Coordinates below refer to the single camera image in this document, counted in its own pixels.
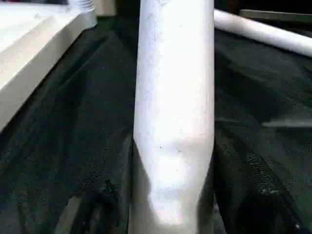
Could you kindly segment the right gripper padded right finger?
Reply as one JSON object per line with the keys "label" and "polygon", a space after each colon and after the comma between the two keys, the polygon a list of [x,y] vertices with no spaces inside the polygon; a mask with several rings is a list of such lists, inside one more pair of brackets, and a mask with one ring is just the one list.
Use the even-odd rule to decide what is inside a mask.
{"label": "right gripper padded right finger", "polygon": [[216,126],[214,192],[229,234],[312,231],[311,134]]}

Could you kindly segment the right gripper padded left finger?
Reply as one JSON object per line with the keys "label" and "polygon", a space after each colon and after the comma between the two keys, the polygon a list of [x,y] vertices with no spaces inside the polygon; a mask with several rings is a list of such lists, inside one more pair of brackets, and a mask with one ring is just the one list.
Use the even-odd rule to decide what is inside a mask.
{"label": "right gripper padded left finger", "polygon": [[56,234],[127,234],[132,196],[133,132],[108,139],[104,172],[93,187],[68,200]]}

